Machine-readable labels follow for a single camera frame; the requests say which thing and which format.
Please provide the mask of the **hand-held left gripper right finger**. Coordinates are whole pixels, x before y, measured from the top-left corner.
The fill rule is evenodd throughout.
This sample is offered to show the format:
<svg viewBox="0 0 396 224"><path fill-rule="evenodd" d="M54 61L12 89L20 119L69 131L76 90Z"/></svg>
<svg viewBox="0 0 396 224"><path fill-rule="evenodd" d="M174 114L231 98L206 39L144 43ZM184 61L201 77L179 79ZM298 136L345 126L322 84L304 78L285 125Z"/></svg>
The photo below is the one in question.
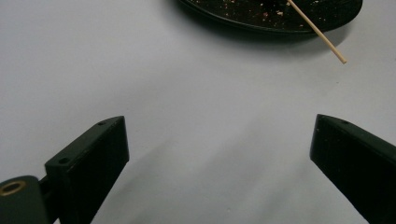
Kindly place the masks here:
<svg viewBox="0 0 396 224"><path fill-rule="evenodd" d="M318 115L310 159L370 224L396 224L396 146Z"/></svg>

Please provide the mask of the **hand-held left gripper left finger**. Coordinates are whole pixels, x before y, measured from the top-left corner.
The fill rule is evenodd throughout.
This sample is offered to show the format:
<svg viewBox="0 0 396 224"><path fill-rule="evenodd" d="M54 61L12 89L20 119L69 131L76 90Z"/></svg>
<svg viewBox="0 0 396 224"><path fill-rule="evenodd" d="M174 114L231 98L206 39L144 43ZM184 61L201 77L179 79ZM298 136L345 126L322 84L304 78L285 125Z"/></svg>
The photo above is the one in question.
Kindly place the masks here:
<svg viewBox="0 0 396 224"><path fill-rule="evenodd" d="M90 224L129 161L125 118L94 124L45 163L62 224Z"/></svg>

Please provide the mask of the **thin wooden skewer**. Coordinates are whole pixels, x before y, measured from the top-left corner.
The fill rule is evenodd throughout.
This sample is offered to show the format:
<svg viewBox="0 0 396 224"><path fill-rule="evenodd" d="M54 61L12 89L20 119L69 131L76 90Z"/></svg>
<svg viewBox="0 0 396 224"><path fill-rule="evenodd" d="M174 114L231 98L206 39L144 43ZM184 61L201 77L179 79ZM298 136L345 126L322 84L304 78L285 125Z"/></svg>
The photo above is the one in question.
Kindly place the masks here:
<svg viewBox="0 0 396 224"><path fill-rule="evenodd" d="M318 35L318 37L326 44L330 51L336 56L336 58L342 63L346 64L347 59L343 54L335 47L335 45L323 34L319 28L301 11L301 9L292 1L287 0L288 4L292 6L296 12L303 18L303 20L312 28L312 30Z"/></svg>

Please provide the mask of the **round black plate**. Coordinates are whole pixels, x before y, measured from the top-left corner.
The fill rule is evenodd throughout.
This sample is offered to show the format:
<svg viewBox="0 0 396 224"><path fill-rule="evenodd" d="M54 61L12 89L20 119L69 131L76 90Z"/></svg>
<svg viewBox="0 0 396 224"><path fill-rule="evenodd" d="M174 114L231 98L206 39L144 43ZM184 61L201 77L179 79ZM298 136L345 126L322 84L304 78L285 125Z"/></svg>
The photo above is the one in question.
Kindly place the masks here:
<svg viewBox="0 0 396 224"><path fill-rule="evenodd" d="M353 21L363 0L291 0L321 32ZM312 35L314 30L288 0L179 0L202 15L250 31L277 35Z"/></svg>

